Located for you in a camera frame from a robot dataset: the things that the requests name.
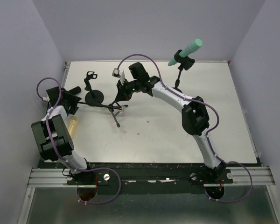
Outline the black round-base stand front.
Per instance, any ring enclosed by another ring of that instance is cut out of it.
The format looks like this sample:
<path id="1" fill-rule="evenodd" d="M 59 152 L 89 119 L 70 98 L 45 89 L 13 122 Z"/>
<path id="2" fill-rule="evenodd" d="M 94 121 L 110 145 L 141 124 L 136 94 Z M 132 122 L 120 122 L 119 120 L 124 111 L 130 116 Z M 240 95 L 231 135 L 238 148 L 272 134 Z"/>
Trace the black round-base stand front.
<path id="1" fill-rule="evenodd" d="M 102 104 L 104 101 L 104 95 L 99 90 L 93 90 L 91 87 L 90 80 L 96 79 L 98 75 L 94 71 L 88 71 L 86 73 L 86 78 L 84 79 L 85 90 L 88 93 L 85 95 L 85 102 L 89 105 Z"/>

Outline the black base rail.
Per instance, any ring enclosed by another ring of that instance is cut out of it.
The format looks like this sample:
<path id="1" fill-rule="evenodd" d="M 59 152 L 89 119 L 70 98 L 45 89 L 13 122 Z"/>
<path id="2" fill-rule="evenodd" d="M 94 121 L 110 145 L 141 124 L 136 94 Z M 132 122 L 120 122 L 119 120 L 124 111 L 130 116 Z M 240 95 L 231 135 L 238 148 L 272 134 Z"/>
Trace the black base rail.
<path id="1" fill-rule="evenodd" d="M 202 163 L 91 163 L 90 172 L 72 173 L 56 162 L 40 161 L 31 174 L 41 187 L 74 187 L 100 195 L 203 194 L 205 188 L 223 194 L 233 182 L 231 171 L 214 174 Z"/>

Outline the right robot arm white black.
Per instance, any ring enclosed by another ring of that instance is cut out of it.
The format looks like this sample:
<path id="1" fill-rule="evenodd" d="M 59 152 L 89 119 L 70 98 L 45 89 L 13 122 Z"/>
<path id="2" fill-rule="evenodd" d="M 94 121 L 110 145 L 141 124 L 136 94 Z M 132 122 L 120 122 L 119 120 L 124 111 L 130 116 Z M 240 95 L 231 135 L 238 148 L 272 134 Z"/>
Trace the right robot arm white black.
<path id="1" fill-rule="evenodd" d="M 177 109 L 182 116 L 183 129 L 187 134 L 193 136 L 201 151 L 203 162 L 207 167 L 205 171 L 206 179 L 211 183 L 220 180 L 226 165 L 218 158 L 212 146 L 209 131 L 210 118 L 206 109 L 207 105 L 203 99 L 199 96 L 192 98 L 180 93 L 162 83 L 160 77 L 150 77 L 144 66 L 139 62 L 130 65 L 129 70 L 133 76 L 133 81 L 130 82 L 125 78 L 123 70 L 115 68 L 112 72 L 114 77 L 119 78 L 117 83 L 118 93 L 114 103 L 128 101 L 132 98 L 133 93 L 143 92 L 161 99 Z"/>

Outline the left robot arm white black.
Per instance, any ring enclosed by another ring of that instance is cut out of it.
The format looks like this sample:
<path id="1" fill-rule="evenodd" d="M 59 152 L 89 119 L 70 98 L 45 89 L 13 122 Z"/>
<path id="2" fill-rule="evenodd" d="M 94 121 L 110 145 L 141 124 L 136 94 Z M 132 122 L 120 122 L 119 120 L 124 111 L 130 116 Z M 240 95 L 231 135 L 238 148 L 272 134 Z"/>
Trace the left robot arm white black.
<path id="1" fill-rule="evenodd" d="M 54 87 L 46 90 L 47 114 L 31 125 L 40 156 L 45 161 L 58 162 L 70 170 L 68 176 L 81 184 L 96 179 L 87 160 L 74 151 L 74 144 L 64 119 L 78 110 L 79 86 L 67 91 Z"/>

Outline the teal green microphone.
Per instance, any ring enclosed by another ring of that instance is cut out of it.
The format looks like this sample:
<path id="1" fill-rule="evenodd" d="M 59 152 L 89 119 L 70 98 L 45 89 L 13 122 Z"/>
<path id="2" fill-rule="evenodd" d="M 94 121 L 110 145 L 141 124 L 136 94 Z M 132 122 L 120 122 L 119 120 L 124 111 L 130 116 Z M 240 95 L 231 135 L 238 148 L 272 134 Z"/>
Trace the teal green microphone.
<path id="1" fill-rule="evenodd" d="M 183 50 L 178 50 L 173 59 L 168 63 L 168 66 L 173 66 L 177 63 L 180 63 L 180 61 L 184 58 L 186 58 L 189 54 L 192 54 L 196 51 L 198 51 L 203 45 L 203 42 L 201 39 L 197 38 L 193 40 L 190 44 L 186 46 Z"/>

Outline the beige gold microphone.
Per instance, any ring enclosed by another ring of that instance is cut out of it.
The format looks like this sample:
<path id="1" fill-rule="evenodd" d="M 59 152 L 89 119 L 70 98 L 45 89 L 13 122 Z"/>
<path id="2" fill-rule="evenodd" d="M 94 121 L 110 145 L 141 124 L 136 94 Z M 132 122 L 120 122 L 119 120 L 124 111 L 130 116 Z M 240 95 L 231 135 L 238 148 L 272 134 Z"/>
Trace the beige gold microphone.
<path id="1" fill-rule="evenodd" d="M 72 116 L 69 120 L 68 132 L 71 137 L 73 137 L 75 134 L 78 122 L 79 122 L 79 119 L 77 116 Z"/>

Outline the silver grey mesh microphone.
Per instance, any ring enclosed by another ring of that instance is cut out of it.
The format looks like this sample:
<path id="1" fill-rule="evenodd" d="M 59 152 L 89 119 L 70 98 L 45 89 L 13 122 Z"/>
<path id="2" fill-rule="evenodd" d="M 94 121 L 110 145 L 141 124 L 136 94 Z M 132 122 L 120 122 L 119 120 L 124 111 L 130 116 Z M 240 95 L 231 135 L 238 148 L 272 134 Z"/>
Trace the silver grey mesh microphone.
<path id="1" fill-rule="evenodd" d="M 69 90 L 69 94 L 71 95 L 77 95 L 81 92 L 81 88 L 79 86 L 74 87 L 73 89 Z"/>

